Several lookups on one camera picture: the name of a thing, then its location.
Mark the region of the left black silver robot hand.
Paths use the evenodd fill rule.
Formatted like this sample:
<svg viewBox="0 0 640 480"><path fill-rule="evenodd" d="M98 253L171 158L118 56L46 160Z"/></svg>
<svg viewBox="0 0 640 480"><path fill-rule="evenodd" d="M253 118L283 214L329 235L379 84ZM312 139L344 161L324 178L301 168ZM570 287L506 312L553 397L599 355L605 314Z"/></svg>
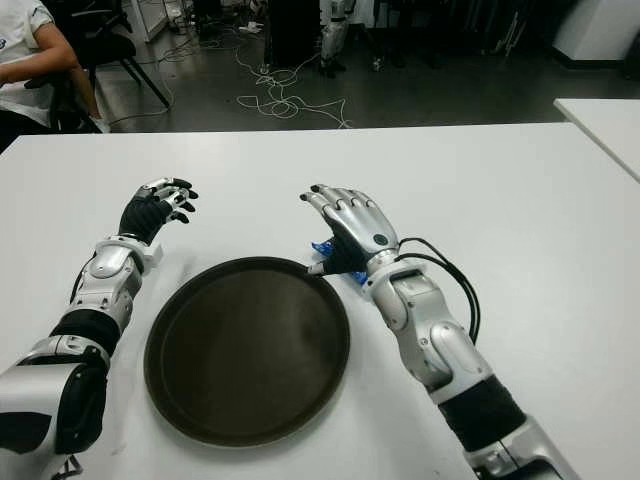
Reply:
<svg viewBox="0 0 640 480"><path fill-rule="evenodd" d="M162 177L148 182L125 206L118 234L150 245L167 223L188 224L187 213L196 211L191 201L198 198L192 184L183 179Z"/></svg>

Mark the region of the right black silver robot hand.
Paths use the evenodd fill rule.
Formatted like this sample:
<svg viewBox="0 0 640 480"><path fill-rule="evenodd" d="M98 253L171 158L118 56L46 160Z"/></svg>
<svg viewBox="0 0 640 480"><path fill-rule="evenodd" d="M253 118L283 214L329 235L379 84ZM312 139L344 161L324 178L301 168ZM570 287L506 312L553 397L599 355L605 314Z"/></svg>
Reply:
<svg viewBox="0 0 640 480"><path fill-rule="evenodd" d="M309 266L309 274L364 272L371 276L397 255L399 240L394 227L365 193L316 184L300 199L319 213L332 232L331 255Z"/></svg>

